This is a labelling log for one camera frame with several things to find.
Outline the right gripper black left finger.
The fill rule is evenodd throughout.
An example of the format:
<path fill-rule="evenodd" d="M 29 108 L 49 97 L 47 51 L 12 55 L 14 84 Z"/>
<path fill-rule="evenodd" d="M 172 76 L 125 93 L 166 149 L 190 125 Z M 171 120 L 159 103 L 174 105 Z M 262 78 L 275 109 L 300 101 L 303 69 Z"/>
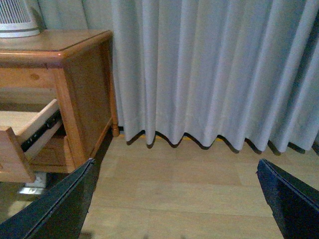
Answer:
<path fill-rule="evenodd" d="M 0 225 L 2 239 L 77 239 L 96 186 L 89 159 L 30 205 Z"/>

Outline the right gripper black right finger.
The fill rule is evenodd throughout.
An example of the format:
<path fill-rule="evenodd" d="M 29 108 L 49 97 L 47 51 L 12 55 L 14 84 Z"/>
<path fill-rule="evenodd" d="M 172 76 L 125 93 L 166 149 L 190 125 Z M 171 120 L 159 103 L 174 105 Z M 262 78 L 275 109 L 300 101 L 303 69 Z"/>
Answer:
<path fill-rule="evenodd" d="M 257 176 L 265 200 L 285 239 L 319 237 L 319 191 L 261 159 Z"/>

